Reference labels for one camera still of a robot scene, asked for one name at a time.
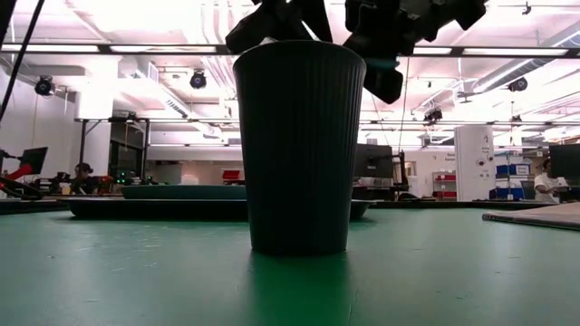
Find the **white shirt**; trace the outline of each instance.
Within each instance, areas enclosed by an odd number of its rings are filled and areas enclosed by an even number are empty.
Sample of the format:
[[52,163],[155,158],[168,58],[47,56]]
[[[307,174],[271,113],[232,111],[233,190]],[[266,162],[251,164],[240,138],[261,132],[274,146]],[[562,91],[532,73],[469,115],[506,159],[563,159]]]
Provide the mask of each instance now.
[[536,200],[545,202],[545,203],[560,203],[560,200],[557,197],[554,197],[552,194],[541,194],[537,191],[537,186],[544,186],[548,189],[553,187],[567,187],[568,184],[563,177],[549,177],[546,172],[542,173],[541,175],[537,176],[534,179],[534,189],[536,191]]

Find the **green tabletop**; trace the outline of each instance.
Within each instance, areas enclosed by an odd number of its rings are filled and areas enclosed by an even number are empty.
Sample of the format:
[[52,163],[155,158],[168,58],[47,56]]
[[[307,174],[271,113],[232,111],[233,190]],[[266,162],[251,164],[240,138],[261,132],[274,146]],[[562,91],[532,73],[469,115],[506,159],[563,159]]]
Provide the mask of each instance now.
[[577,325],[580,234],[370,210],[348,251],[252,254],[246,223],[0,216],[0,324]]

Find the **laboratory room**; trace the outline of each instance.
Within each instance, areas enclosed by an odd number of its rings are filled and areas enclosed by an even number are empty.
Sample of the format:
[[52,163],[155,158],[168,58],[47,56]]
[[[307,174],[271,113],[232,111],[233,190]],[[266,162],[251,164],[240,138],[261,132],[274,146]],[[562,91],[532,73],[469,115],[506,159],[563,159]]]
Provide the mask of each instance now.
[[578,325],[580,0],[3,0],[0,324]]

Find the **black cup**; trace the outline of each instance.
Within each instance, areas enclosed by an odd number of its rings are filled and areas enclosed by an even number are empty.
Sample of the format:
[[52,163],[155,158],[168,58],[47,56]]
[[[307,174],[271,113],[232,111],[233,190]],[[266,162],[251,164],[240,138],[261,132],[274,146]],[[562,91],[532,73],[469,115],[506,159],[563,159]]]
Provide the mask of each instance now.
[[254,250],[345,250],[365,72],[356,53],[316,41],[260,45],[237,59]]

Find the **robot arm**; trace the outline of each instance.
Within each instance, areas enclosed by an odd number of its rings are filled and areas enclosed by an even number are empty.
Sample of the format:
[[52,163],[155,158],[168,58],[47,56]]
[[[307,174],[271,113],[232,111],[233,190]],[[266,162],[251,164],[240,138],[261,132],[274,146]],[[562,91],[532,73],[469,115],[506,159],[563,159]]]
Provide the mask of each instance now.
[[[486,13],[488,0],[345,0],[346,28],[352,32],[343,46],[365,60],[395,62],[413,53],[415,43],[433,41],[438,30],[456,20],[469,29]],[[226,37],[228,49],[239,54],[265,38],[311,40],[306,24],[321,41],[331,42],[324,0],[253,0],[260,6]],[[403,76],[394,68],[369,64],[364,87],[387,103],[401,97]]]

